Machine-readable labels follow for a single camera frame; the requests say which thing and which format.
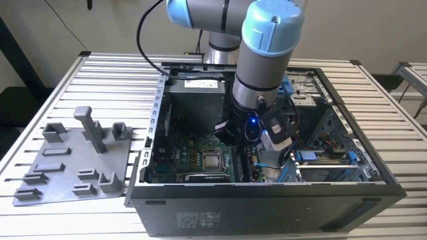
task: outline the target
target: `sticker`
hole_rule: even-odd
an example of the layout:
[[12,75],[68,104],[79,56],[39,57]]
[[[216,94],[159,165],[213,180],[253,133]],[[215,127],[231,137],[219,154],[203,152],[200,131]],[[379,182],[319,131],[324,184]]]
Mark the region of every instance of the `sticker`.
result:
[[185,80],[184,88],[217,89],[219,82],[216,80]]
[[217,228],[220,226],[221,212],[177,212],[177,227],[181,229]]

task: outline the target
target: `aluminum table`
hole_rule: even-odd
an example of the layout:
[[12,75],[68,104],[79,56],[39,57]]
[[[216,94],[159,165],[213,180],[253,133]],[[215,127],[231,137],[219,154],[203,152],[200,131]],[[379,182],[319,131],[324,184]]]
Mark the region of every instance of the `aluminum table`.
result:
[[[200,56],[191,55],[152,55],[149,58],[156,64],[201,62]],[[344,60],[292,59],[289,66],[322,68],[372,146],[407,191],[407,198],[348,234],[197,239],[426,239],[426,131],[362,65]],[[101,126],[125,122],[127,126],[133,127],[125,174],[129,179],[132,163],[144,146],[157,76],[156,70],[139,55],[92,53],[77,58],[0,161],[0,237],[28,239],[31,236],[35,240],[149,238],[135,209],[123,205],[124,197],[13,207],[12,196],[41,147],[45,123],[61,122],[65,128],[80,127],[73,118],[77,106],[92,107],[92,118],[100,121]]]
[[[391,93],[395,99],[400,98],[403,88],[408,84],[411,85],[404,93],[400,105],[414,116],[422,101],[427,99],[427,63],[399,62],[392,74],[402,76],[404,80],[399,88]],[[427,108],[422,109],[416,121],[427,125]]]

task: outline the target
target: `black cable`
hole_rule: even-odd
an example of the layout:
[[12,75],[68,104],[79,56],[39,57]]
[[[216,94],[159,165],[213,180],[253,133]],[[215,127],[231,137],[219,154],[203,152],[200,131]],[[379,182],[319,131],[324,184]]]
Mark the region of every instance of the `black cable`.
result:
[[199,32],[197,46],[195,47],[195,53],[196,54],[201,54],[201,50],[200,50],[201,35],[203,35],[203,30],[200,30],[200,32]]
[[284,91],[284,98],[287,99],[287,102],[291,104],[291,107],[293,109],[293,112],[295,112],[295,125],[296,127],[300,125],[300,113],[299,113],[299,109],[296,108],[296,105],[291,99],[291,96],[289,96],[289,93],[288,93],[288,90],[285,88],[285,85],[283,84],[283,82],[280,83],[280,87],[283,88],[283,91]]
[[419,115],[420,115],[420,113],[422,113],[422,110],[423,110],[422,107],[416,110],[416,113],[415,113],[415,115],[414,115],[414,119],[416,119],[416,118],[419,117]]
[[288,149],[285,152],[284,152],[284,154],[280,154],[279,156],[279,166],[283,166],[284,165],[284,163],[283,163],[283,159],[285,160],[287,159],[287,156],[288,156],[288,154],[291,153],[291,151],[292,151],[292,149]]
[[411,84],[407,84],[407,87],[406,87],[406,89],[403,90],[403,93],[402,93],[402,96],[400,96],[400,98],[399,98],[398,103],[400,103],[400,101],[402,101],[402,99],[403,99],[403,96],[404,96],[404,94],[407,93],[407,90],[408,90],[410,87],[411,87]]
[[193,80],[216,80],[216,81],[221,81],[223,79],[220,77],[212,77],[212,76],[203,76],[203,77],[179,77],[179,76],[172,76],[171,74],[168,74],[165,71],[161,70],[160,67],[157,67],[153,62],[149,60],[149,58],[147,57],[143,47],[141,47],[141,28],[143,28],[143,23],[145,21],[145,18],[148,16],[148,14],[153,11],[153,9],[159,6],[159,4],[163,2],[164,0],[157,0],[151,6],[149,8],[145,10],[144,14],[140,17],[139,20],[139,24],[137,24],[137,30],[136,30],[136,46],[137,46],[137,50],[140,52],[140,55],[143,56],[143,58],[145,59],[147,63],[149,63],[149,65],[157,70],[159,73],[161,73],[163,75],[168,76],[172,79],[176,80],[184,80],[184,81],[193,81]]
[[320,146],[318,146],[315,150],[319,150],[324,145],[327,145],[326,142]]
[[261,168],[268,168],[268,169],[273,169],[273,170],[280,170],[281,169],[281,168],[272,167],[272,166],[261,166]]
[[69,30],[69,28],[68,28],[68,26],[67,26],[67,24],[65,24],[64,20],[61,19],[61,17],[60,17],[60,15],[59,15],[59,13],[55,11],[55,8],[53,8],[53,7],[52,7],[52,5],[49,4],[48,0],[43,0],[43,1],[45,2],[45,4],[47,4],[47,5],[49,6],[49,8],[52,9],[52,11],[53,11],[53,13],[56,14],[56,16],[57,16],[59,20],[61,21],[61,24],[64,24],[64,26],[65,26],[65,28],[67,28],[68,32],[72,34],[72,36],[75,37],[75,39],[79,41],[79,43],[81,44],[81,46],[83,46],[84,50],[87,50],[87,51],[88,51],[88,48],[85,47],[85,45],[83,44],[83,42],[80,41],[80,39],[77,38],[77,36],[73,34],[73,32]]

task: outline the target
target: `black computer chassis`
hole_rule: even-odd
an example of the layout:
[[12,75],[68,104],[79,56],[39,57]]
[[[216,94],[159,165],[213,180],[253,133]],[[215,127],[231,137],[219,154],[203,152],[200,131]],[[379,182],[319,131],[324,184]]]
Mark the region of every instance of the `black computer chassis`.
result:
[[[163,65],[165,69],[235,71],[233,65]],[[293,236],[350,232],[407,196],[322,69],[288,69],[315,72],[387,184],[363,182],[355,185],[247,183],[135,186],[139,162],[147,161],[137,158],[124,205],[136,209],[151,237],[272,234]]]

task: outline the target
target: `white wall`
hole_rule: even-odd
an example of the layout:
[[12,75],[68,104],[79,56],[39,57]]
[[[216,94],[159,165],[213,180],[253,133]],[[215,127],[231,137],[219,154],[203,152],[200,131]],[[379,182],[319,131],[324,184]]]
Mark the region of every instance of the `white wall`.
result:
[[[48,0],[89,51],[136,53],[136,27],[155,0]],[[396,62],[427,62],[427,0],[310,0],[295,58],[358,59],[372,73]],[[36,69],[53,86],[83,50],[43,0],[0,0],[0,15]],[[197,30],[173,25],[164,6],[143,28],[148,53],[193,51]],[[207,34],[201,50],[207,49]]]

